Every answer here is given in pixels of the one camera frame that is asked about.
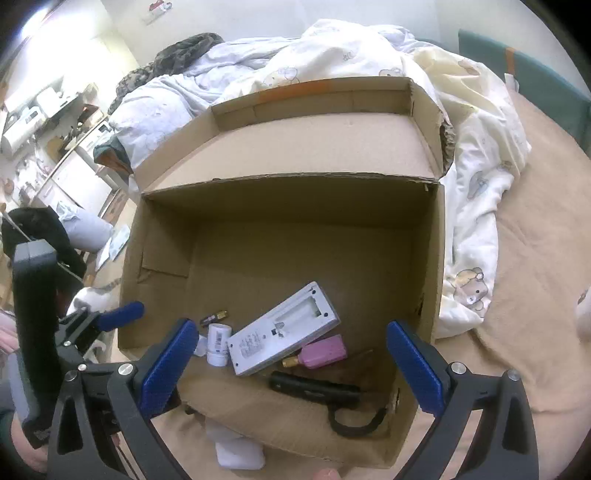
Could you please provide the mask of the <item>person's left hand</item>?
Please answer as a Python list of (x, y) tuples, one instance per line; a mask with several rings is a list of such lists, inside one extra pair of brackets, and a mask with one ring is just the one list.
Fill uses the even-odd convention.
[(36, 474), (46, 474), (48, 446), (35, 448), (23, 432), (21, 422), (13, 411), (1, 413), (1, 448), (18, 466), (25, 466)]

